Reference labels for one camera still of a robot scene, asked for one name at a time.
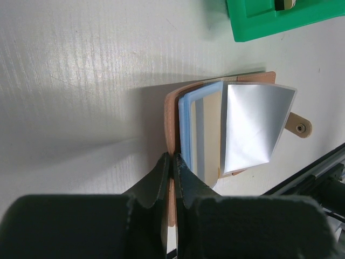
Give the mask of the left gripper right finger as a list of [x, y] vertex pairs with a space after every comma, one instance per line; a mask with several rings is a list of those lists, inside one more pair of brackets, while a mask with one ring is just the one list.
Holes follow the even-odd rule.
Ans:
[[178, 258], [341, 258], [325, 213], [296, 195], [221, 196], [173, 158]]

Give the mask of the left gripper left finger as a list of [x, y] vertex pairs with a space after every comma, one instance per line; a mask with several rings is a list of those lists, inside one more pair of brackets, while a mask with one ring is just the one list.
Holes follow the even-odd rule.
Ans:
[[166, 258], [170, 157], [122, 194], [26, 195], [1, 221], [1, 258]]

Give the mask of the tan leather card holder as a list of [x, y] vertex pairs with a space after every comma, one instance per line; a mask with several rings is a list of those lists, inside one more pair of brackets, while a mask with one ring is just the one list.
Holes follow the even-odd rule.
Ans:
[[168, 153], [179, 153], [199, 178], [195, 101], [217, 91], [222, 94], [218, 180], [268, 163], [285, 130], [309, 137], [312, 123], [291, 110], [296, 89], [275, 80], [276, 73], [269, 71], [182, 83], [164, 102]]

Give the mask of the green plastic bin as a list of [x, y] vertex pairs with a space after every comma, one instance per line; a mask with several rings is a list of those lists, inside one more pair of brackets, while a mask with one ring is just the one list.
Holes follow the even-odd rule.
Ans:
[[344, 1], [296, 1], [276, 11], [274, 1], [227, 1], [235, 42], [247, 42], [344, 16]]

